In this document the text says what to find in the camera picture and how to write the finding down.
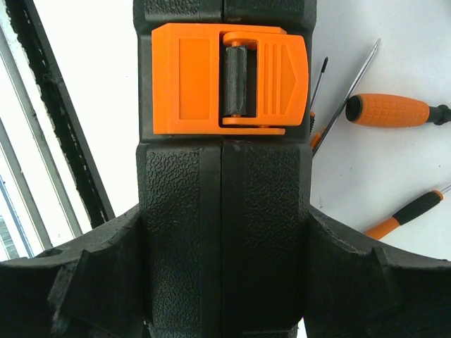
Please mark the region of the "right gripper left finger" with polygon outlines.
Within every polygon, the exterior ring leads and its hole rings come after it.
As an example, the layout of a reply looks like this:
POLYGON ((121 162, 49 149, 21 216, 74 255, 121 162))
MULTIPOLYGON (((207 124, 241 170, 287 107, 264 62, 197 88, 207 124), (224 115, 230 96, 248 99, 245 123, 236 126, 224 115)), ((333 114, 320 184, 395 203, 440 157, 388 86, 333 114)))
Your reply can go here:
POLYGON ((1 263, 2 337, 141 337, 137 206, 34 258, 1 263))

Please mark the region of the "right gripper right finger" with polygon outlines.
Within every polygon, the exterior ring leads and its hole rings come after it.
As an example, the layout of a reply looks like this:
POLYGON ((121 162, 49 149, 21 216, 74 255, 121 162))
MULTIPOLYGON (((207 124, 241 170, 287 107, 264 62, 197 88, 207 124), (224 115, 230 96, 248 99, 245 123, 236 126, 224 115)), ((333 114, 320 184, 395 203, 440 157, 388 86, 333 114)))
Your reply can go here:
POLYGON ((310 211, 308 337, 449 337, 450 262, 378 242, 310 211))

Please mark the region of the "black plastic tool case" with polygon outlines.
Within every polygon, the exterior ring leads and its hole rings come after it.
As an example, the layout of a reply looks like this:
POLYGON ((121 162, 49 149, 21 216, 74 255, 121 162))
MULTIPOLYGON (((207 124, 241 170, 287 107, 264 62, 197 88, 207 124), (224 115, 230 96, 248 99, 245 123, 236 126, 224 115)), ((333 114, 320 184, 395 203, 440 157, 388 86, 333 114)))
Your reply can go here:
POLYGON ((158 136, 153 29, 278 26, 311 46, 315 1, 135 1, 144 242, 152 337, 294 337, 304 314, 309 124, 283 136, 158 136))

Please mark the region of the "orange grip bit screwdriver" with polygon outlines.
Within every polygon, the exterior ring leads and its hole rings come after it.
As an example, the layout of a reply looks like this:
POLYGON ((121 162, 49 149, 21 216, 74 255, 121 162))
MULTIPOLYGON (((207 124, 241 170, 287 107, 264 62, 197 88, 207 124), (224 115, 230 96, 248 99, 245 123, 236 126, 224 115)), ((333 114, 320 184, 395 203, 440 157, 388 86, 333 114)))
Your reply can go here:
POLYGON ((391 94, 354 95, 347 101, 345 115, 351 123, 368 127, 400 128, 450 122, 450 108, 446 105, 429 106, 420 100, 391 94))

